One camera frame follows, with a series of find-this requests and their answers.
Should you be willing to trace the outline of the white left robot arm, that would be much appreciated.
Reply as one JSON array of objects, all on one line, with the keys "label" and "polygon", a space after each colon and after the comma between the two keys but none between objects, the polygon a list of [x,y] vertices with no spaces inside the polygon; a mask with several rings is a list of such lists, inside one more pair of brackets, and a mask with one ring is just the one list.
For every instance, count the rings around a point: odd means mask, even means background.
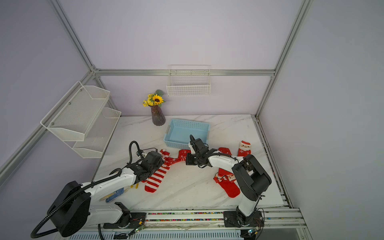
[{"label": "white left robot arm", "polygon": [[140,159],[128,162],[97,181],[79,184],[72,181],[65,185],[46,217],[32,230],[31,238],[37,239],[53,233],[69,237],[83,227],[96,225],[101,228],[136,228],[142,224],[144,215],[132,215],[131,211],[116,200],[127,187],[147,180],[164,164],[158,151],[144,154],[138,150]]}]

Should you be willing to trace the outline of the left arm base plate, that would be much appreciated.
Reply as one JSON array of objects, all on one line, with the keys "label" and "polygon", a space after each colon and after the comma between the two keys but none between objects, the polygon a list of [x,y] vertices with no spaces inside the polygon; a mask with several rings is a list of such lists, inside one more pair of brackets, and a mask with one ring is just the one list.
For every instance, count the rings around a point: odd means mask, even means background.
[{"label": "left arm base plate", "polygon": [[114,224],[106,223],[104,229],[137,229],[145,224],[146,213],[130,213],[123,214],[122,217]]}]

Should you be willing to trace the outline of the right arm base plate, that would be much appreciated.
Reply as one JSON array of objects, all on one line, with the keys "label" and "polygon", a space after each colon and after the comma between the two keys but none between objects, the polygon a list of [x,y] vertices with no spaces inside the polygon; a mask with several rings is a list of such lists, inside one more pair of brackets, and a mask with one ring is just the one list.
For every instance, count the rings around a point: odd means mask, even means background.
[{"label": "right arm base plate", "polygon": [[261,211],[254,211],[249,216],[244,216],[240,211],[224,211],[224,224],[226,228],[234,227],[263,227],[264,218]]}]

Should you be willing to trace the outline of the red snowflake bear sock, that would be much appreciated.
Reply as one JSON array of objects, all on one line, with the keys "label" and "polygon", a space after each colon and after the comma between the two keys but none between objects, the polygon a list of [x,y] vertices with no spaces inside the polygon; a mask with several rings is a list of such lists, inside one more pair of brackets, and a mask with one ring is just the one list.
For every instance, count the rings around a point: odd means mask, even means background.
[{"label": "red snowflake bear sock", "polygon": [[187,159],[187,154],[190,154],[191,151],[190,150],[179,150],[179,155],[177,158],[172,158],[169,156],[169,160],[167,162],[165,162],[165,165],[167,167],[170,167],[176,163],[179,163],[179,162],[185,162],[186,159]]}]

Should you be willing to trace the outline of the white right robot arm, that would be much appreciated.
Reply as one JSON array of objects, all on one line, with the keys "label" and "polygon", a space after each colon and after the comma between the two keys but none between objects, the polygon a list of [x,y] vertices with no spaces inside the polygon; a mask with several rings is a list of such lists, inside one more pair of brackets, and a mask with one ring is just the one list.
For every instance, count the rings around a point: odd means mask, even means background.
[{"label": "white right robot arm", "polygon": [[237,181],[242,193],[240,204],[234,211],[223,213],[226,227],[248,227],[264,225],[262,212],[257,204],[264,197],[263,193],[272,183],[272,179],[255,156],[251,154],[251,144],[240,142],[239,156],[209,149],[201,139],[190,136],[186,165],[199,168],[216,167],[230,173]]}]

